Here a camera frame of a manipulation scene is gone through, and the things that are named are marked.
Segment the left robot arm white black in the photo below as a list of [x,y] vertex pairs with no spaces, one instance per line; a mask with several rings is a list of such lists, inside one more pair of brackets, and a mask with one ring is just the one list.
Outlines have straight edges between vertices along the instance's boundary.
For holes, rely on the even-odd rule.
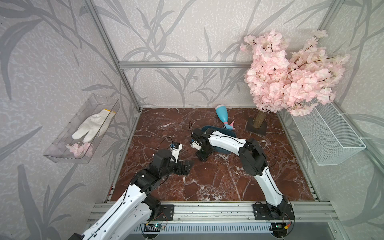
[[114,205],[84,233],[74,233],[70,239],[124,240],[140,224],[159,214],[161,202],[151,193],[161,185],[163,178],[172,174],[187,176],[193,166],[193,161],[177,160],[170,150],[157,151],[153,161],[134,175]]

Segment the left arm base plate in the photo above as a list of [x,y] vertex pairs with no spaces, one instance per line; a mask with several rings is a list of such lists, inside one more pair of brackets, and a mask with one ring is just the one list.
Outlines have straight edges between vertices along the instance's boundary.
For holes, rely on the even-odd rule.
[[175,205],[158,205],[151,213],[149,221],[172,221],[175,213]]

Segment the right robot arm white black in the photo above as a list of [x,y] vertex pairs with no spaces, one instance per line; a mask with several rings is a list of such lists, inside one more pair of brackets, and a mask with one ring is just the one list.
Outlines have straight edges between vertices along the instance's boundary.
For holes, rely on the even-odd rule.
[[267,156],[255,139],[238,139],[212,128],[206,131],[194,129],[191,137],[190,144],[197,150],[196,156],[201,162],[206,162],[217,148],[237,155],[243,169],[247,174],[253,176],[261,187],[270,215],[276,219],[285,214],[289,202],[273,181]]

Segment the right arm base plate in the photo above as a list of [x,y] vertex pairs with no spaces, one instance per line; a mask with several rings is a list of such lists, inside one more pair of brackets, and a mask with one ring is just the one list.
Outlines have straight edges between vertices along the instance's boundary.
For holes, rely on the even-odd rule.
[[274,207],[270,204],[256,202],[252,205],[255,220],[264,221],[293,221],[296,219],[290,203],[283,202],[281,206]]

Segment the teal plastic storage box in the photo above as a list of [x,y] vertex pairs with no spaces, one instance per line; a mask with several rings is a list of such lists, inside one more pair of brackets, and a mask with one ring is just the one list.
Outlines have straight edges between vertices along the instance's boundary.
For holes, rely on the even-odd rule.
[[[220,133],[228,135],[228,136],[233,137],[233,138],[237,137],[236,133],[234,133],[232,130],[228,130],[228,129],[225,129],[225,128],[218,128],[218,127],[214,127],[214,126],[204,126],[204,127],[202,127],[202,131],[203,132],[205,132],[208,129],[214,129],[215,131],[219,131]],[[218,152],[218,153],[221,153],[221,154],[225,154],[225,155],[229,155],[231,153],[230,151],[227,151],[227,150],[219,148],[219,147],[215,148],[215,152]]]

